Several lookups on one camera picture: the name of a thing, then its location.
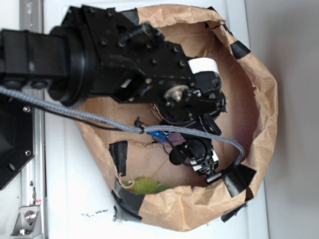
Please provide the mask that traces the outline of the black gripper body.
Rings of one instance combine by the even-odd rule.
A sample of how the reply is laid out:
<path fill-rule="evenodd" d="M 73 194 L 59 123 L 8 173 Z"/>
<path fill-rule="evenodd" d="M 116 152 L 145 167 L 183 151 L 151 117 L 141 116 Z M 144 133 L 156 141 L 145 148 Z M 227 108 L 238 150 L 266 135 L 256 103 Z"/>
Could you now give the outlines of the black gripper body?
<path fill-rule="evenodd" d="M 217 63 L 187 57 L 161 30 L 113 8 L 69 8 L 61 28 L 70 48 L 67 106 L 91 97 L 155 104 L 167 123 L 218 132 L 226 110 Z"/>

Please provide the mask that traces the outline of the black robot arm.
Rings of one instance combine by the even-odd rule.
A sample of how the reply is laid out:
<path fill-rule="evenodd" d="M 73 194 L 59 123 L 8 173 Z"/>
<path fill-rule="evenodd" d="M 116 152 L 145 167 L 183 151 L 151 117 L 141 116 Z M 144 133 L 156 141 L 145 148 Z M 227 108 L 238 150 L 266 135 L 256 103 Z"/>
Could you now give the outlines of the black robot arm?
<path fill-rule="evenodd" d="M 88 98 L 156 104 L 167 123 L 219 135 L 226 110 L 221 79 L 195 70 L 179 44 L 113 8 L 71 7 L 49 34 L 0 32 L 0 83 L 9 89 L 47 89 L 65 106 Z"/>

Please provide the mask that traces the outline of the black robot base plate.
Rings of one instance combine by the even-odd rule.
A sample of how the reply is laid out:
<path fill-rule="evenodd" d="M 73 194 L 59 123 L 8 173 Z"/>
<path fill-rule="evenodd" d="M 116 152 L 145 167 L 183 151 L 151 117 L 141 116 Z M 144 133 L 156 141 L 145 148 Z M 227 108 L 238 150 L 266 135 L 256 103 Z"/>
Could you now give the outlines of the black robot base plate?
<path fill-rule="evenodd" d="M 3 190 L 34 156 L 33 108 L 0 98 L 0 189 Z"/>

